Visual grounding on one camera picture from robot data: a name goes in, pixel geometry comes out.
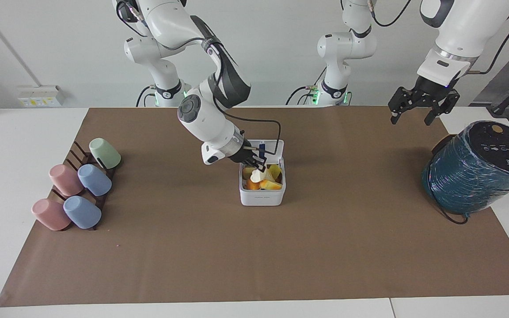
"wall socket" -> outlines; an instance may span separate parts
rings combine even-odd
[[[64,94],[56,86],[19,87],[18,99],[23,107],[62,107]]]

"fruit pieces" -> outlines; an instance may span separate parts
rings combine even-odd
[[[255,167],[244,167],[243,168],[243,180],[248,180],[251,178],[253,171],[255,171]]]
[[[250,179],[247,179],[247,185],[245,186],[247,190],[260,190],[260,183],[254,183]]]
[[[282,185],[270,180],[263,180],[260,182],[260,189],[264,190],[281,190]]]
[[[278,165],[268,165],[264,172],[254,167],[244,167],[242,177],[247,190],[281,190],[282,169]]]
[[[251,175],[251,181],[254,183],[261,182],[264,180],[270,180],[272,182],[276,181],[272,175],[270,174],[270,171],[268,169],[265,169],[264,172],[260,170],[253,171],[253,174]]]
[[[268,171],[270,172],[274,180],[277,180],[278,176],[282,173],[282,169],[280,169],[278,165],[270,165],[270,167],[268,167]]]

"black lid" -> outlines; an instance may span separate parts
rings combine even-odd
[[[480,159],[509,172],[509,127],[493,121],[479,121],[468,132],[468,140]]]

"yellow fruit piece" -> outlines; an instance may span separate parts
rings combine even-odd
[[[251,175],[253,174],[253,171],[255,170],[255,167],[244,167],[243,168],[243,180],[248,180],[251,178]]]
[[[280,183],[272,182],[270,180],[263,180],[260,183],[260,188],[264,190],[281,190],[282,185]]]
[[[247,190],[260,190],[260,183],[254,183],[250,179],[247,179],[247,185],[245,188]]]
[[[282,169],[280,169],[280,167],[278,165],[271,165],[268,168],[268,171],[270,172],[270,174],[272,175],[272,177],[275,180],[277,180],[280,173],[282,173]]]

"green indicator light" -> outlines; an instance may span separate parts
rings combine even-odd
[[[320,91],[317,91],[317,93],[315,93],[313,95],[313,103],[314,103],[314,105],[319,104],[319,97],[320,96],[321,96],[321,92]]]

